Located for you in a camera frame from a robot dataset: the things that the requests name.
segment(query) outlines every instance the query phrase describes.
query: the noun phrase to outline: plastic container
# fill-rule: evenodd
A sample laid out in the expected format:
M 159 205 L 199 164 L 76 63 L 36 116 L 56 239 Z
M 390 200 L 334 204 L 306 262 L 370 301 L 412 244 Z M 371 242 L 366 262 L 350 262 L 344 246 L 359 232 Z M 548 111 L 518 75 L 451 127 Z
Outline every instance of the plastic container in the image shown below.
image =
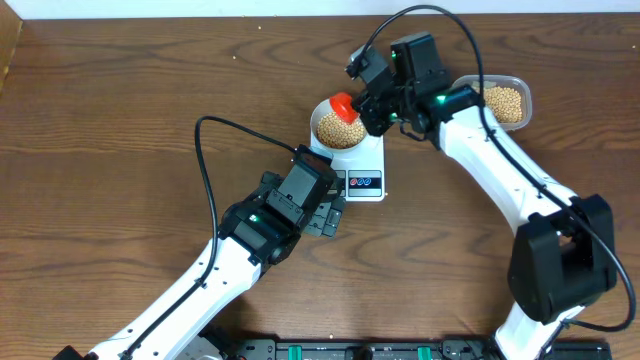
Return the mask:
M 458 87 L 465 84 L 473 86 L 474 82 L 476 84 L 479 83 L 478 75 L 465 75 L 456 80 L 453 83 L 453 87 Z M 520 102 L 520 107 L 522 109 L 522 120 L 513 124 L 499 123 L 505 131 L 513 131 L 527 126 L 527 124 L 531 120 L 531 116 L 533 115 L 533 104 L 531 102 L 531 90 L 529 90 L 529 86 L 527 86 L 524 81 L 514 76 L 485 75 L 484 86 L 485 89 L 489 89 L 494 86 L 502 86 L 516 90 L 522 97 L 522 101 Z
M 321 149 L 325 149 L 327 151 L 330 151 L 334 154 L 345 154 L 348 152 L 351 152 L 357 148 L 360 148 L 363 146 L 363 144 L 365 143 L 370 143 L 372 141 L 376 142 L 380 140 L 380 138 L 376 138 L 373 137 L 369 134 L 366 133 L 365 131 L 365 135 L 364 138 L 362 139 L 362 141 L 360 141 L 357 145 L 354 145 L 350 148 L 346 148 L 346 149 L 334 149 L 332 147 L 326 146 L 325 144 L 323 144 L 320 139 L 318 139 L 318 136 L 316 135 L 316 131 L 318 130 L 318 124 L 320 124 L 320 120 L 322 119 L 323 116 L 332 113 L 333 112 L 333 108 L 331 107 L 331 104 L 329 103 L 329 99 L 324 100 L 323 102 L 321 102 L 318 106 L 316 106 L 315 110 L 313 110 L 313 114 L 311 114 L 311 121 L 309 123 L 309 125 L 311 126 L 311 146 L 317 147 L 317 148 L 321 148 Z

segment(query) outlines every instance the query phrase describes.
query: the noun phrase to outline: white bowl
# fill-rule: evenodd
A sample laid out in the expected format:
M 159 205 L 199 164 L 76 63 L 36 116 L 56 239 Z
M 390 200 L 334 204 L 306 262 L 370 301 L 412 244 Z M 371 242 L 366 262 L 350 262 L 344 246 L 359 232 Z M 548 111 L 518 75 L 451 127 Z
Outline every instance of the white bowl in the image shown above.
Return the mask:
M 309 123 L 309 125 L 311 126 L 311 146 L 319 147 L 326 151 L 330 151 L 334 154 L 346 154 L 348 152 L 351 152 L 359 148 L 360 146 L 362 146 L 363 143 L 370 142 L 372 139 L 379 139 L 367 134 L 365 131 L 364 138 L 358 144 L 350 148 L 334 149 L 332 147 L 326 146 L 325 144 L 322 143 L 322 141 L 320 141 L 320 139 L 318 139 L 318 137 L 316 136 L 316 131 L 318 130 L 318 124 L 320 124 L 320 120 L 322 119 L 322 117 L 332 112 L 333 112 L 333 108 L 331 108 L 329 99 L 326 99 L 323 102 L 321 102 L 318 106 L 316 106 L 315 110 L 313 110 L 313 114 L 311 114 L 311 122 Z

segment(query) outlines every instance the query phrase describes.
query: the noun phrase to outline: white wall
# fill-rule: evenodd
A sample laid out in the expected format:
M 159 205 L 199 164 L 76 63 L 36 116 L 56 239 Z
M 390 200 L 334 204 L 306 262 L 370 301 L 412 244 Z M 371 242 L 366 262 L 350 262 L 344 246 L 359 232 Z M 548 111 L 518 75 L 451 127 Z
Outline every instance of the white wall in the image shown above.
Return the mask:
M 640 11 L 640 0 L 6 0 L 6 2 L 25 20 L 242 15 L 384 15 L 419 3 L 440 5 L 454 13 Z

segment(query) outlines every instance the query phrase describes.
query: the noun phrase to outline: green connector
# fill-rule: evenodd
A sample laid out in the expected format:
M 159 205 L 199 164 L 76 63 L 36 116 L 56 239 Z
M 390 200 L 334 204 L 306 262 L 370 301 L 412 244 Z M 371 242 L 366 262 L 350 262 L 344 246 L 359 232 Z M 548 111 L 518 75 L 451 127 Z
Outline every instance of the green connector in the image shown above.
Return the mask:
M 419 347 L 418 348 L 418 360 L 432 360 L 431 348 L 430 347 Z
M 302 360 L 301 346 L 298 346 L 298 345 L 289 346 L 289 360 Z

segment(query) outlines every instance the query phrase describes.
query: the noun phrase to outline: black mount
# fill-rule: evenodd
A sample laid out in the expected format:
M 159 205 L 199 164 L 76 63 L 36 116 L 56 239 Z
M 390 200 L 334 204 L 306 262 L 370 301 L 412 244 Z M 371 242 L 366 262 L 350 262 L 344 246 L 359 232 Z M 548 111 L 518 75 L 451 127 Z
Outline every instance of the black mount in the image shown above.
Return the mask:
M 571 208 L 615 253 L 613 215 L 599 195 L 571 198 Z M 560 244 L 560 235 L 571 241 Z M 604 250 L 565 211 L 535 213 L 518 228 L 508 282 L 522 311 L 543 324 L 563 311 L 590 305 L 616 285 L 616 268 Z

